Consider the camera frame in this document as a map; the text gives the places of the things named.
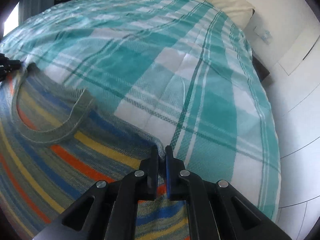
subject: blue stripe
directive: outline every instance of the blue stripe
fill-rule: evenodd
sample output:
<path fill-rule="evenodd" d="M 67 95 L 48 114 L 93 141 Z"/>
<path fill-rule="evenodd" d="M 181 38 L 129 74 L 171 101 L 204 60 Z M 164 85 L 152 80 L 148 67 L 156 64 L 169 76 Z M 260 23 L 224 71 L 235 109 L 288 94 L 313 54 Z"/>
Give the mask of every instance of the blue stripe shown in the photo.
<path fill-rule="evenodd" d="M 3 104 L 4 113 L 10 116 L 9 107 L 7 104 Z M 56 185 L 58 185 L 64 192 L 66 192 L 73 199 L 77 199 L 81 193 L 69 185 L 62 177 L 60 177 L 55 171 L 53 171 L 42 158 L 29 146 L 28 142 L 20 136 L 20 134 L 13 127 L 11 122 L 8 122 L 14 137 L 18 140 L 19 144 L 23 147 L 25 152 L 31 157 L 31 159 L 41 168 L 41 170 L 52 180 Z"/>
<path fill-rule="evenodd" d="M 156 219 L 170 218 L 177 214 L 178 211 L 184 206 L 184 204 L 184 201 L 178 201 L 176 204 L 172 206 L 157 209 L 156 211 L 148 214 L 145 217 L 137 217 L 136 225 L 141 226 Z"/>
<path fill-rule="evenodd" d="M 27 81 L 30 83 L 30 85 L 40 94 L 42 95 L 46 100 L 54 103 L 57 106 L 60 106 L 61 108 L 71 111 L 71 108 L 67 106 L 63 101 L 61 101 L 59 98 L 53 96 L 52 94 L 48 93 L 38 82 L 34 80 L 32 77 L 27 77 Z"/>
<path fill-rule="evenodd" d="M 12 184 L 11 184 L 11 186 L 7 186 L 6 182 L 11 182 L 11 181 L 10 181 L 10 179 L 8 177 L 7 178 L 3 178 L 3 176 L 7 177 L 7 175 L 4 174 L 4 172 L 0 173 L 0 181 L 1 181 L 1 184 L 2 184 L 2 186 L 4 188 L 4 191 L 2 191 L 2 194 L 7 194 L 9 196 L 9 198 L 10 198 L 10 199 L 7 198 L 8 205 L 11 207 L 11 209 L 18 209 L 21 212 L 21 214 L 23 215 L 23 218 L 25 218 L 37 231 L 42 230 L 43 227 L 44 227 L 44 223 L 41 225 L 39 219 L 35 221 L 34 217 L 31 217 L 29 215 L 30 213 L 27 212 L 24 209 L 25 207 L 22 208 L 17 201 L 14 201 L 14 199 L 16 197 L 13 196 L 12 193 L 10 192 L 10 190 L 9 190 L 9 188 L 13 189 L 14 186 Z M 22 196 L 20 196 L 20 194 L 18 192 L 17 192 L 17 194 L 19 195 L 20 199 L 24 201 L 24 199 L 22 198 Z"/>

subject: bed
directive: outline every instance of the bed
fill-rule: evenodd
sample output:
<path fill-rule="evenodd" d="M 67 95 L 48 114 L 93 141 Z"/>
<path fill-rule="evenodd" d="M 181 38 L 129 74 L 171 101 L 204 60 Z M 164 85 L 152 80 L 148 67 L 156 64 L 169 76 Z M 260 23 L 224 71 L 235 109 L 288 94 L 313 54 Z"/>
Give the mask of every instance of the bed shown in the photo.
<path fill-rule="evenodd" d="M 242 31 L 248 18 L 241 17 L 226 0 L 72 0 L 3 39 L 1 53 L 26 67 L 35 63 L 0 88 L 0 205 L 22 239 L 32 239 L 97 179 L 117 180 L 137 168 L 146 157 L 143 143 L 123 149 L 118 142 L 109 155 L 88 144 L 103 145 L 119 129 L 157 145 L 162 158 L 163 146 L 172 145 L 188 170 L 231 182 L 276 218 L 277 136 Z M 25 92 L 15 99 L 20 86 Z M 27 132 L 61 125 L 84 88 L 96 105 L 88 122 L 101 131 L 111 123 L 109 137 L 72 131 L 74 147 L 40 142 L 26 150 Z M 136 239 L 188 239 L 184 203 L 166 199 L 161 179 L 158 193 L 155 203 L 139 204 Z"/>

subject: white wall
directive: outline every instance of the white wall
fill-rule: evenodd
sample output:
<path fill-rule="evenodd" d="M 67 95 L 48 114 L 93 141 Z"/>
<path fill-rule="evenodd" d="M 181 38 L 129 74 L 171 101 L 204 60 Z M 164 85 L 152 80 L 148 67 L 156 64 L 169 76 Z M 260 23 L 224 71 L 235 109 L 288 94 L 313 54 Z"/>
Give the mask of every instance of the white wall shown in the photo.
<path fill-rule="evenodd" d="M 290 75 L 276 63 L 263 86 L 279 138 L 277 223 L 302 240 L 320 216 L 320 40 Z"/>
<path fill-rule="evenodd" d="M 290 49 L 313 17 L 305 0 L 247 0 L 256 8 L 244 32 L 256 54 L 270 69 Z M 273 41 L 267 45 L 255 33 L 256 26 L 270 31 Z"/>

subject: metal screw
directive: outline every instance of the metal screw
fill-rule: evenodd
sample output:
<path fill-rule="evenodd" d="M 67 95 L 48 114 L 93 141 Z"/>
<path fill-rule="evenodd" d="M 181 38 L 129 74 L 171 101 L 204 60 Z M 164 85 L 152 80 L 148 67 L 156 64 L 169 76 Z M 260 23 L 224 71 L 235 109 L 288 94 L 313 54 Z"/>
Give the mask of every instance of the metal screw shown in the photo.
<path fill-rule="evenodd" d="M 104 180 L 99 180 L 96 185 L 98 188 L 102 188 L 105 187 L 107 183 Z"/>
<path fill-rule="evenodd" d="M 225 180 L 220 180 L 218 182 L 218 185 L 219 185 L 219 187 L 228 187 L 229 183 L 227 181 L 225 181 Z"/>
<path fill-rule="evenodd" d="M 180 175 L 181 175 L 182 177 L 187 177 L 187 176 L 190 175 L 190 171 L 182 170 L 182 171 L 180 171 Z"/>
<path fill-rule="evenodd" d="M 135 175 L 136 177 L 142 177 L 142 176 L 144 175 L 144 171 L 138 170 L 138 171 L 136 171 L 136 172 L 134 173 L 134 175 Z"/>

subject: plaid bedspread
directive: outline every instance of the plaid bedspread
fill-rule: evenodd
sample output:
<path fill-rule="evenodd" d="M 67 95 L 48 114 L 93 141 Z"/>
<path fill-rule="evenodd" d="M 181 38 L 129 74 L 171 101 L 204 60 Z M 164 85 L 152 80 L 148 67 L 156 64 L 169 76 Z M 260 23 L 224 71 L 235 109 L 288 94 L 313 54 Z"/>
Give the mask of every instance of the plaid bedspread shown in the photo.
<path fill-rule="evenodd" d="M 0 52 L 87 88 L 100 109 L 171 144 L 187 169 L 228 180 L 275 219 L 280 166 L 271 107 L 243 31 L 211 4 L 73 0 L 28 19 Z M 167 229 L 152 230 L 158 239 Z"/>

